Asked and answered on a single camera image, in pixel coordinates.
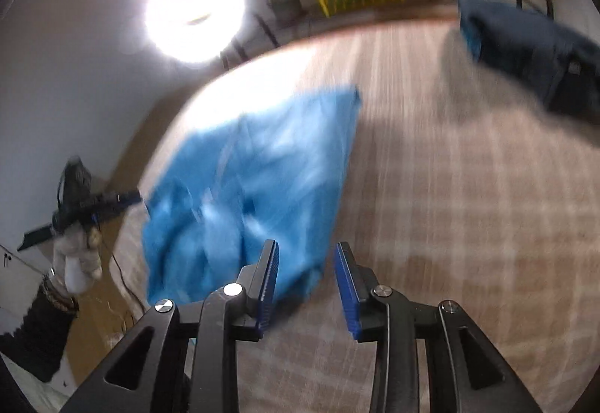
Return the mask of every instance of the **sleeve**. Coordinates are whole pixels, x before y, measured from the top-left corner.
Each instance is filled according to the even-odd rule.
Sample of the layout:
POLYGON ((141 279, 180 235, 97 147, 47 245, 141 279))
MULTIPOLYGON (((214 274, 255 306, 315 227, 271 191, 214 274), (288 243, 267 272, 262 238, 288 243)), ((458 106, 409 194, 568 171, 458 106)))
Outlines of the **sleeve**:
POLYGON ((27 398, 23 391, 20 390, 17 383, 14 381, 13 376, 4 364, 4 361, 0 357, 0 401, 2 402, 2 408, 6 408, 6 411, 12 411, 14 413, 35 413, 35 409, 27 398))
POLYGON ((0 352, 41 382, 49 382, 61 367, 71 324, 79 307, 56 296, 44 278, 23 324, 0 336, 0 352))

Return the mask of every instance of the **hand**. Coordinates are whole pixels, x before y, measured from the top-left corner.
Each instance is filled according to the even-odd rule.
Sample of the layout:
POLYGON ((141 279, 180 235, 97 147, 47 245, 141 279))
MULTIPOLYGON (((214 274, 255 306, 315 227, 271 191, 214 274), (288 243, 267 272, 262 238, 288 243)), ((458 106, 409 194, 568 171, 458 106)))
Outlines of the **hand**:
POLYGON ((50 282, 61 296, 71 298, 90 289, 102 277, 101 235, 96 228, 86 234, 79 223, 54 240, 50 282))

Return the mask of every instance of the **human hand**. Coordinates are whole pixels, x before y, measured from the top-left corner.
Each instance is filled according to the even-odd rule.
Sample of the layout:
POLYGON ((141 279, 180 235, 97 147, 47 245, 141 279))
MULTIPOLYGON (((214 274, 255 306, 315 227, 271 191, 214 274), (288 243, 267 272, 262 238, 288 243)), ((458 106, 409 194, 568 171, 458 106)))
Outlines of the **human hand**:
POLYGON ((89 235, 76 223, 54 239, 50 282, 61 296, 71 298, 90 289, 102 277, 101 235, 92 227, 89 235))

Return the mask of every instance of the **bright light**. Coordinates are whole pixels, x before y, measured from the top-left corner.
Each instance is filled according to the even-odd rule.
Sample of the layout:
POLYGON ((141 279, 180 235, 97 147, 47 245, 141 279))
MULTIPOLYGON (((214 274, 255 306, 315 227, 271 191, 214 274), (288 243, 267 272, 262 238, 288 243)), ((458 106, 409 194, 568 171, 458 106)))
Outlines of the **bright light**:
POLYGON ((202 62, 227 47, 243 15, 244 0, 149 0, 146 27, 165 54, 202 62))

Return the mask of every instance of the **blue cloth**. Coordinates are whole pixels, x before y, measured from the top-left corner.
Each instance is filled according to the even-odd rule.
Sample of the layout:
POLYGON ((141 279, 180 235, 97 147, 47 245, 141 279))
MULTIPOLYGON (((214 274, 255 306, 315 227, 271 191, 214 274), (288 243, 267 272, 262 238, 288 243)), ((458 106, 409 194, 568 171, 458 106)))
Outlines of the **blue cloth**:
POLYGON ((322 275, 360 107, 354 87, 296 96, 196 132, 147 203, 148 301, 205 298, 279 243, 275 298, 322 275))

